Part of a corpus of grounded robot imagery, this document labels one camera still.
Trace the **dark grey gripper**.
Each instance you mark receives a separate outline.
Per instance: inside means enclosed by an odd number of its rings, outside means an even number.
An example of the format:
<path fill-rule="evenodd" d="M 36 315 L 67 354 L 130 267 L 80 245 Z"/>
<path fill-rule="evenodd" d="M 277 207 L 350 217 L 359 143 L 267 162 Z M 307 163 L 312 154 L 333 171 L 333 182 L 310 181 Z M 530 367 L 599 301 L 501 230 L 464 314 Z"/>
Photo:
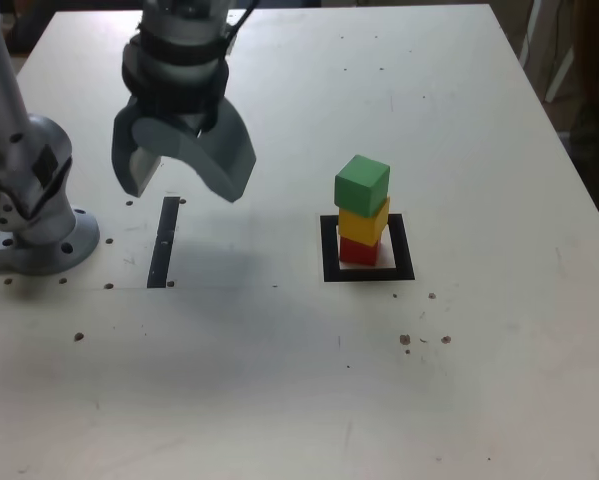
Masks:
<path fill-rule="evenodd" d="M 122 189 L 141 197 L 161 157 L 192 168 L 203 183 L 233 203 L 245 191 L 256 155 L 246 125 L 227 99 L 215 107 L 153 106 L 143 117 L 137 99 L 115 116 L 111 161 Z"/>

